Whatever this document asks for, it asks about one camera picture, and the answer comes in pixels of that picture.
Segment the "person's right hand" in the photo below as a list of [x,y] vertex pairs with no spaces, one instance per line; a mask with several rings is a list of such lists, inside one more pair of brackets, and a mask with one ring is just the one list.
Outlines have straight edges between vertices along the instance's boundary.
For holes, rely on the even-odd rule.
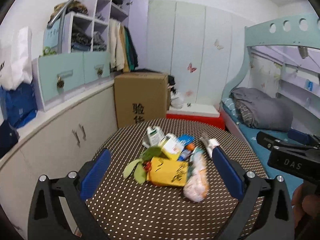
[[299,185],[293,193],[291,205],[293,206],[293,214],[295,228],[304,215],[310,215],[316,218],[319,215],[319,196],[310,194],[302,197],[303,184]]

